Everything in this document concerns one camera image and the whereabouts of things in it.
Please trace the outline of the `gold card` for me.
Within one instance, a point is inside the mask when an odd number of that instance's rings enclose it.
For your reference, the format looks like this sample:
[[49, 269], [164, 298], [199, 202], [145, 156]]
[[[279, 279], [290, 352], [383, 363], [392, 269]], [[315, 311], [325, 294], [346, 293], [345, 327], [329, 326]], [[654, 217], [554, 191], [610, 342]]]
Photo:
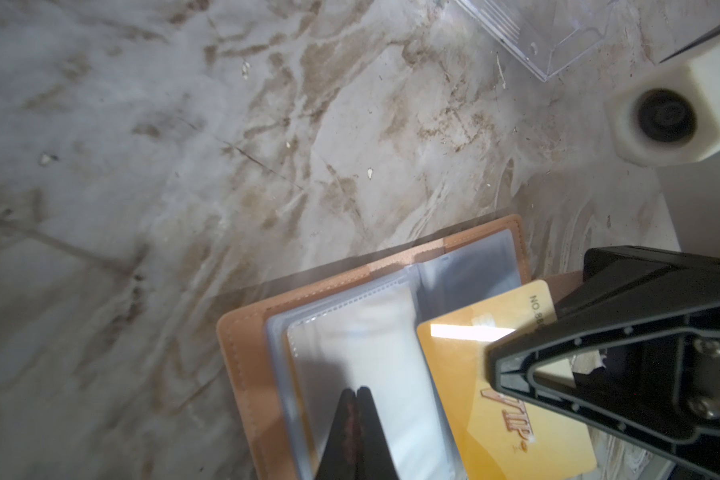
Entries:
[[569, 479], [596, 469], [587, 427], [487, 381], [495, 341], [557, 317], [537, 280], [420, 324], [416, 333], [470, 479]]

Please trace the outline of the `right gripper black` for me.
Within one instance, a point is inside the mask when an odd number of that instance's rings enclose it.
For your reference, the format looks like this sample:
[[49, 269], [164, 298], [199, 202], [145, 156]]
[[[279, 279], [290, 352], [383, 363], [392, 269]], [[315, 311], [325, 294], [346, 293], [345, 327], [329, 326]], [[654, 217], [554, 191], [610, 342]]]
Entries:
[[586, 252], [558, 321], [490, 346], [500, 393], [720, 479], [720, 259]]

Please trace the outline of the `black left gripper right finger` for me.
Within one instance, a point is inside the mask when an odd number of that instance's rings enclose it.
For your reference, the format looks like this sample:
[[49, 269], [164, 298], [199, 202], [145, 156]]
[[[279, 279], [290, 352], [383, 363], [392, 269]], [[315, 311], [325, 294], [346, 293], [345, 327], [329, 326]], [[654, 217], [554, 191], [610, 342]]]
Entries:
[[398, 480], [388, 442], [371, 390], [363, 386], [357, 391], [357, 478], [366, 480]]

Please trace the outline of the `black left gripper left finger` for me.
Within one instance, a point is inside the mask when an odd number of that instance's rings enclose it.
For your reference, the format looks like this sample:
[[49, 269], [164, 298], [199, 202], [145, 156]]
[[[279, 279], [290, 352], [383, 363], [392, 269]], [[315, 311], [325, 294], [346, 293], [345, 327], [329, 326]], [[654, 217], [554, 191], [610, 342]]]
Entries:
[[341, 392], [316, 480], [356, 478], [356, 394]]

